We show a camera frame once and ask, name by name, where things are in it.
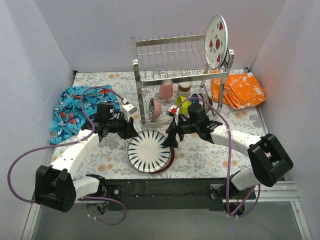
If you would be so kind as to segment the lime green bowl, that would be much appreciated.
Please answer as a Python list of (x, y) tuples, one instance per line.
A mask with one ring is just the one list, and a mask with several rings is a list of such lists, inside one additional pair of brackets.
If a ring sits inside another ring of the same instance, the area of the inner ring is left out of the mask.
[(188, 107), (192, 104), (189, 100), (186, 100), (185, 96), (178, 96), (176, 99), (176, 106), (179, 106), (179, 113), (185, 116), (188, 115)]

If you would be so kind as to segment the beige bowl with patterned outside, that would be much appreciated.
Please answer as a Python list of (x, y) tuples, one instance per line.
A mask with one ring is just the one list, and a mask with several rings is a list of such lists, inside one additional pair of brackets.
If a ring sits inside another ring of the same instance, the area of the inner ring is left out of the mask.
[(199, 96), (202, 99), (203, 108), (205, 109), (206, 112), (209, 112), (211, 110), (210, 105), (212, 105), (212, 100), (205, 93), (200, 93)]

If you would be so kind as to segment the white blue patterned bowl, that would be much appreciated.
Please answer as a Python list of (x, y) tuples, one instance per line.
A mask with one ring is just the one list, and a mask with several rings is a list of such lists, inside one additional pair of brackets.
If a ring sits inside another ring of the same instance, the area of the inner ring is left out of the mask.
[(199, 96), (198, 96), (197, 93), (194, 93), (194, 94), (191, 95), (190, 102), (191, 102), (192, 105), (200, 103)]

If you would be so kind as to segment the white plate blue rays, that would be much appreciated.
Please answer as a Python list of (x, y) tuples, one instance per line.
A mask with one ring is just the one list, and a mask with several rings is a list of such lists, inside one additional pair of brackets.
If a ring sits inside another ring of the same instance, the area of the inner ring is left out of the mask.
[(142, 130), (132, 138), (127, 148), (131, 165), (138, 171), (154, 174), (163, 170), (171, 161), (172, 151), (163, 146), (166, 137), (157, 130)]

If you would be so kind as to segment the pink patterned bowl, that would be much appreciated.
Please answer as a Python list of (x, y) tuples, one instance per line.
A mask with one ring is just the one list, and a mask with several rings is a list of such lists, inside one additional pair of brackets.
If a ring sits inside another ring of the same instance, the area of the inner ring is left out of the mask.
[(157, 120), (162, 114), (163, 108), (161, 102), (156, 98), (151, 98), (149, 101), (148, 114), (149, 119)]

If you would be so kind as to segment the white brown steel cup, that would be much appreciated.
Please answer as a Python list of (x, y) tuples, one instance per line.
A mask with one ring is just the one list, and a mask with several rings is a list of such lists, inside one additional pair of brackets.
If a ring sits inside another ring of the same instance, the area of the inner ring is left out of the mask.
[(190, 81), (180, 82), (178, 84), (178, 88), (177, 88), (177, 95), (187, 98), (191, 93), (191, 85), (192, 85), (192, 83)]

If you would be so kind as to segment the pink plastic cup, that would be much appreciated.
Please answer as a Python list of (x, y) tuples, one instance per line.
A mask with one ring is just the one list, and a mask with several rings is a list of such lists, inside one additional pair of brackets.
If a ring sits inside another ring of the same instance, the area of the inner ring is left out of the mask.
[(159, 86), (159, 96), (163, 100), (168, 100), (173, 96), (173, 85), (162, 84)]

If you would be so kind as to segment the black glossy plate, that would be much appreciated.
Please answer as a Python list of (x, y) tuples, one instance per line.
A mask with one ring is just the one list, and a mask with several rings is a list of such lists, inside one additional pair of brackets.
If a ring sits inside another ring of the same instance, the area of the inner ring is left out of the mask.
[(225, 56), (225, 59), (223, 61), (223, 65), (225, 67), (228, 67), (229, 66), (229, 61), (230, 61), (230, 52), (229, 52), (229, 49), (227, 49), (226, 56)]

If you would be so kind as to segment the white plate with strawberry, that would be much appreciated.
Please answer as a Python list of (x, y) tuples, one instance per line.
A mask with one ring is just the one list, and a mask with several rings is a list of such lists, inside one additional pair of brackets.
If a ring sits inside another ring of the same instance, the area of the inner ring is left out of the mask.
[(211, 69), (220, 68), (228, 52), (228, 28), (221, 15), (215, 15), (209, 22), (204, 39), (206, 62)]

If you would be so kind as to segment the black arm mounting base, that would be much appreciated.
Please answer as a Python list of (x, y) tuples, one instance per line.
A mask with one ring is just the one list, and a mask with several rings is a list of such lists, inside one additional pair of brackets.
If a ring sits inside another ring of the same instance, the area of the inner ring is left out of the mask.
[(255, 200), (250, 188), (230, 190), (226, 200), (224, 178), (108, 179), (85, 201), (97, 201), (98, 211), (187, 210), (230, 211), (234, 216), (247, 212), (244, 200)]

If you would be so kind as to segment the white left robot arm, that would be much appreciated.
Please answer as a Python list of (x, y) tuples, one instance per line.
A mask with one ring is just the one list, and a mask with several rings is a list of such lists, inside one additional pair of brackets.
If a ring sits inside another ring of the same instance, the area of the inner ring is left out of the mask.
[(119, 111), (111, 103), (100, 103), (78, 132), (75, 143), (70, 145), (49, 166), (40, 166), (35, 174), (34, 201), (61, 212), (68, 212), (74, 202), (92, 196), (101, 200), (106, 196), (104, 178), (89, 174), (75, 179), (80, 164), (108, 134), (117, 134), (127, 140), (138, 136), (132, 114), (137, 108), (126, 103)]

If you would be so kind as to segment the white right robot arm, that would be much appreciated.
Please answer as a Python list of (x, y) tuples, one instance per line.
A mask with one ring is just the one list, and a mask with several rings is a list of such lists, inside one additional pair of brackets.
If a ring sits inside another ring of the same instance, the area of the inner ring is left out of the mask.
[(237, 199), (245, 190), (257, 185), (272, 187), (294, 167), (275, 135), (259, 136), (230, 130), (227, 125), (209, 119), (199, 103), (188, 106), (187, 111), (189, 116), (179, 113), (176, 106), (169, 109), (172, 122), (166, 130), (164, 147), (177, 148), (176, 138), (183, 141), (186, 134), (196, 133), (202, 140), (229, 147), (250, 160), (250, 168), (230, 175), (223, 185), (214, 189), (217, 196)]

